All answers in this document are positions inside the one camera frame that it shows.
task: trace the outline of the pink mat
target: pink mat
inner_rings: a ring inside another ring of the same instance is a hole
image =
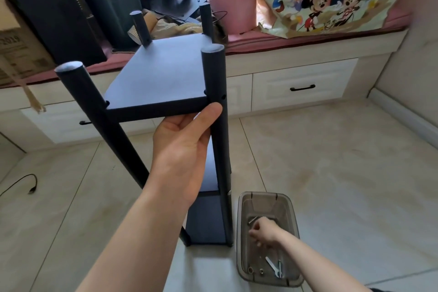
[[[256,31],[248,31],[247,33],[239,35],[229,35],[227,45],[227,55],[252,53],[260,51],[275,50],[283,47],[302,46],[309,44],[323,43],[327,41],[340,40],[345,38],[363,37],[377,34],[385,34],[391,31],[400,31],[407,28],[411,21],[411,14],[396,7],[388,12],[385,25],[381,29],[365,31],[360,33],[347,34],[332,34],[332,35],[318,35],[296,38],[280,38],[268,34],[262,34]],[[112,54],[108,47],[103,48],[108,57],[106,62],[101,62],[87,67],[90,74],[99,74],[118,71],[123,68],[131,59],[132,53],[116,53]],[[51,70],[30,76],[26,79],[27,84],[36,84],[43,82],[56,81],[58,77],[56,73]],[[14,87],[15,84],[10,84],[4,87]]]

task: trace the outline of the person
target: person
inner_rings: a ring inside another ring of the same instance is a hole
[[[157,292],[164,289],[179,232],[201,187],[210,126],[222,106],[166,117],[153,136],[151,171],[115,234],[77,292]],[[314,292],[369,292],[309,246],[262,217],[250,231],[259,245],[281,246]]]

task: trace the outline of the bottom shelf panel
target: bottom shelf panel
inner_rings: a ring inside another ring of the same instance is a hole
[[[187,214],[186,231],[192,244],[225,244],[220,196],[199,196]]]

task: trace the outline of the black drawer handle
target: black drawer handle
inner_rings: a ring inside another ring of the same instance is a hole
[[[291,88],[290,91],[306,90],[306,89],[312,89],[312,88],[315,88],[315,87],[316,87],[316,85],[312,84],[312,85],[310,85],[308,87],[305,87],[305,88],[298,88],[298,89]]]

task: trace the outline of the drawer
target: drawer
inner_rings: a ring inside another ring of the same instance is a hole
[[[228,115],[251,111],[252,74],[227,77]]]
[[[357,58],[256,73],[252,111],[342,97]]]
[[[80,121],[88,122],[88,118],[75,101],[51,104],[46,106],[47,111],[36,113],[32,108],[21,109],[54,143],[73,142],[100,137],[97,129],[92,125],[80,125]],[[155,129],[151,119],[138,120],[120,124],[125,132]]]

